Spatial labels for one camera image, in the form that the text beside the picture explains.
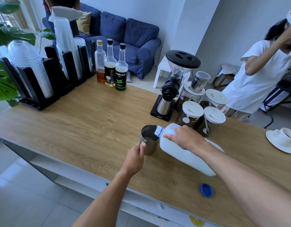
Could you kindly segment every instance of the person's left hand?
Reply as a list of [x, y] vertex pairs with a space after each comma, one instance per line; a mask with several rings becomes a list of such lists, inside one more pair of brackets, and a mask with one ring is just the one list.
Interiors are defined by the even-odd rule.
[[145, 146], [146, 145], [143, 144], [140, 147], [140, 142], [138, 142], [130, 150], [128, 150], [125, 162], [122, 165], [121, 170], [123, 170], [131, 177], [134, 174], [138, 173], [143, 166]]

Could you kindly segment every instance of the lemon slice sticker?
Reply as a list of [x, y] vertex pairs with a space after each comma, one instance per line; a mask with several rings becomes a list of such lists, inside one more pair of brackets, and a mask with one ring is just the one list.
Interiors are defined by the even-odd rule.
[[205, 222], [189, 215], [191, 222], [196, 226], [204, 226]]

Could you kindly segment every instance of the white t-shirt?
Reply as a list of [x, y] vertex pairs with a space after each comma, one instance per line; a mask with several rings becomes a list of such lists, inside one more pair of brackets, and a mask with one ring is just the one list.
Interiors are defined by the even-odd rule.
[[287, 70], [291, 68], [291, 52], [285, 54], [279, 49], [259, 72], [253, 76], [246, 75], [247, 59], [250, 56], [259, 57], [272, 43], [273, 41], [258, 41], [240, 59], [242, 66], [239, 72], [222, 91], [228, 98], [228, 107], [246, 113], [254, 113]]

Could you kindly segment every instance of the wooden table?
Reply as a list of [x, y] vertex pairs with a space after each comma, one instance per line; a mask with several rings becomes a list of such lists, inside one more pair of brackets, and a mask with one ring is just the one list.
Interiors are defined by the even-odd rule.
[[[150, 115], [156, 98], [130, 85], [119, 92], [92, 78], [43, 111], [18, 105], [2, 113], [0, 138], [112, 180], [143, 126], [169, 124]], [[274, 148], [264, 129], [227, 118], [209, 140], [291, 190], [291, 155]], [[202, 183], [212, 186], [212, 198], [201, 195]], [[219, 225], [252, 226], [218, 176], [206, 176], [160, 148], [145, 156], [128, 187]]]

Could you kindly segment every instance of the white plastic jug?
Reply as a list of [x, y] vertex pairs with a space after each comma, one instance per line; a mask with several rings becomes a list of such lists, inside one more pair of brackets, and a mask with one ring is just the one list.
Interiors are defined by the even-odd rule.
[[[177, 158], [179, 161], [199, 170], [200, 172], [208, 175], [208, 176], [215, 176], [216, 174], [212, 169], [198, 156], [194, 155], [188, 150], [181, 149], [176, 143], [168, 140], [167, 138], [163, 137], [163, 134], [171, 134], [176, 136], [174, 131], [175, 128], [180, 127], [178, 124], [171, 123], [165, 129], [163, 127], [158, 126], [155, 134], [160, 137], [160, 148], [168, 153], [169, 155]], [[217, 144], [205, 139], [206, 141], [213, 144], [219, 150], [223, 151], [220, 146]]]

